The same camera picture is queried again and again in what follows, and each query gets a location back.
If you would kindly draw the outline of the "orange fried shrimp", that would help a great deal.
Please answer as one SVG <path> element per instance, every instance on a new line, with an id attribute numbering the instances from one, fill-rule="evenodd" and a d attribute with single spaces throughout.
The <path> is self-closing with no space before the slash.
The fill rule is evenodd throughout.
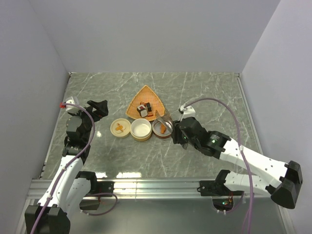
<path id="1" fill-rule="evenodd" d="M 165 134 L 166 131 L 167 131 L 166 126 L 165 126 L 164 124 L 161 124 L 161 125 L 160 125 L 160 133 L 161 133 L 161 134 Z"/>

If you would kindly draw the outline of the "metal tongs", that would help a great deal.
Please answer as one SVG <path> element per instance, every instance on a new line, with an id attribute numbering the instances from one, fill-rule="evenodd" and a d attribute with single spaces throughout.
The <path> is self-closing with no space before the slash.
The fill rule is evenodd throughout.
<path id="1" fill-rule="evenodd" d="M 173 120 L 169 111 L 165 108 L 164 114 L 161 116 L 158 110 L 156 110 L 156 118 L 159 122 L 161 122 L 169 132 L 173 131 Z"/>

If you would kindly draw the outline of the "sushi roll white centre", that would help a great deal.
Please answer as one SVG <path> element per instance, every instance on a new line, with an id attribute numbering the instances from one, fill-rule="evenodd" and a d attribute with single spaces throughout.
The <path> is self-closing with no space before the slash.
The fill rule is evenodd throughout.
<path id="1" fill-rule="evenodd" d="M 144 118 L 144 117 L 148 116 L 147 109 L 139 109 L 138 112 L 139 112 L 139 115 L 140 115 L 141 118 Z"/>

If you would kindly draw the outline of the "sushi roll red centre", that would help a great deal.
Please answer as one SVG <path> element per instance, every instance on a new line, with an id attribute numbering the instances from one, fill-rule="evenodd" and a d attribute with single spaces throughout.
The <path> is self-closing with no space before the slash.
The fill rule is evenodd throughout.
<path id="1" fill-rule="evenodd" d="M 145 105 L 139 105 L 139 106 L 137 106 L 137 111 L 138 112 L 141 112 L 141 111 L 143 111 L 143 110 L 146 110 L 146 107 L 145 107 Z"/>

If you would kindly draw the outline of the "sushi roll green centre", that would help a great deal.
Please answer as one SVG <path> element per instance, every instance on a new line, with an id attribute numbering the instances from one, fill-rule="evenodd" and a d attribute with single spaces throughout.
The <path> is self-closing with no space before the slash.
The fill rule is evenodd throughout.
<path id="1" fill-rule="evenodd" d="M 147 102 L 145 106 L 146 106 L 148 112 L 152 111 L 152 107 L 151 107 L 149 102 Z"/>

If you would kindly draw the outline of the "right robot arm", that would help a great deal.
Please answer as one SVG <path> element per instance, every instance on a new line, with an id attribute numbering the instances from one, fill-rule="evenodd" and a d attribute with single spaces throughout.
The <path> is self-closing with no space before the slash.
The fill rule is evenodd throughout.
<path id="1" fill-rule="evenodd" d="M 227 161 L 247 170 L 247 175 L 236 173 L 218 174 L 215 190 L 225 195 L 229 191 L 269 194 L 276 204 L 294 209 L 303 184 L 299 163 L 286 163 L 266 157 L 219 131 L 207 131 L 194 117 L 173 122 L 172 139 L 184 148 L 188 145 L 205 156 Z"/>

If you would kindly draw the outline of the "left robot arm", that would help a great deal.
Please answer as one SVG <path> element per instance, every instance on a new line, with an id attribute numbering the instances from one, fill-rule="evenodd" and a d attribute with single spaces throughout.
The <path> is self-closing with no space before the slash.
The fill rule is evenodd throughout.
<path id="1" fill-rule="evenodd" d="M 70 115 L 60 166 L 44 195 L 36 205 L 26 208 L 24 217 L 28 234 L 67 234 L 71 213 L 82 199 L 98 192 L 96 174 L 81 171 L 96 133 L 95 123 L 108 116 L 108 102 L 89 100 L 87 107 L 74 100 L 61 103 Z"/>

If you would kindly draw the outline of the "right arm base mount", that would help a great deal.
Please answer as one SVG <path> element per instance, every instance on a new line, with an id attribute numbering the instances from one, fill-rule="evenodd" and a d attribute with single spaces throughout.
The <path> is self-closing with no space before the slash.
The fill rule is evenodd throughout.
<path id="1" fill-rule="evenodd" d="M 197 192 L 201 196 L 211 196 L 213 207 L 217 212 L 233 212 L 243 201 L 243 191 L 231 191 L 223 183 L 201 180 Z"/>

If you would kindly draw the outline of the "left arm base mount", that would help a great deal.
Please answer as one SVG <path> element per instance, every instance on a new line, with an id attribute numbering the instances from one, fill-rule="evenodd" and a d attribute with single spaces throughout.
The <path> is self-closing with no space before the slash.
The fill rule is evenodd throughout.
<path id="1" fill-rule="evenodd" d="M 87 195 L 84 197 L 84 199 L 80 202 L 79 207 L 83 211 L 91 210 L 96 211 L 100 205 L 104 205 L 104 201 L 102 201 L 102 198 L 113 198 L 112 195 L 100 195 L 96 196 L 96 198 L 92 195 L 94 194 L 100 194 L 100 193 L 110 193 L 112 194 L 114 192 L 114 185 L 115 183 L 113 181 L 98 181 L 97 185 L 95 186 L 95 189 L 91 190 Z"/>

